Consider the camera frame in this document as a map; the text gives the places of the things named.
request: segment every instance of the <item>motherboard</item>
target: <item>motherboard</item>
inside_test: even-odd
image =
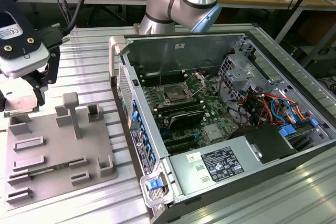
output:
[[[142,79],[147,103],[171,155],[227,140],[239,127],[202,72]]]

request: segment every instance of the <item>green circuit board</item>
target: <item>green circuit board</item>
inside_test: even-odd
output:
[[[154,119],[158,122],[157,126],[162,139],[171,155],[225,141],[238,129],[238,124],[218,97],[216,83],[210,82],[206,78],[204,82],[205,87],[199,90],[203,86],[200,80],[190,78],[186,81],[188,90],[191,94],[195,93],[192,97],[186,96],[186,92],[183,90],[185,86],[182,83],[143,87]],[[170,127],[172,118],[190,112],[177,109],[176,112],[172,111],[165,116],[164,113],[160,114],[155,111],[160,108],[167,109],[172,105],[183,106],[186,103],[199,103],[200,101],[202,104],[198,107],[203,116],[193,125],[181,129],[180,127],[178,129]]]

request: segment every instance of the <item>screw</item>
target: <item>screw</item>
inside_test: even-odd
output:
[[[35,41],[34,41],[33,38],[28,38],[28,39],[27,39],[27,42],[28,42],[29,44],[33,44]]]
[[[12,47],[9,45],[5,46],[4,49],[6,52],[11,52],[13,50]]]

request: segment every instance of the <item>power supply label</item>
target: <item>power supply label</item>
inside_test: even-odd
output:
[[[220,182],[244,172],[239,160],[229,146],[209,152],[201,157],[214,182]]]

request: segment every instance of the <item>desk leg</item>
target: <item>desk leg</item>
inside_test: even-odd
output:
[[[295,21],[298,19],[301,13],[302,13],[302,9],[299,9],[299,8],[293,13],[293,15],[289,18],[285,26],[282,28],[281,32],[275,38],[275,41],[277,43],[280,43],[282,41],[282,39],[288,33],[289,29],[292,27],[292,25],[295,23]]]

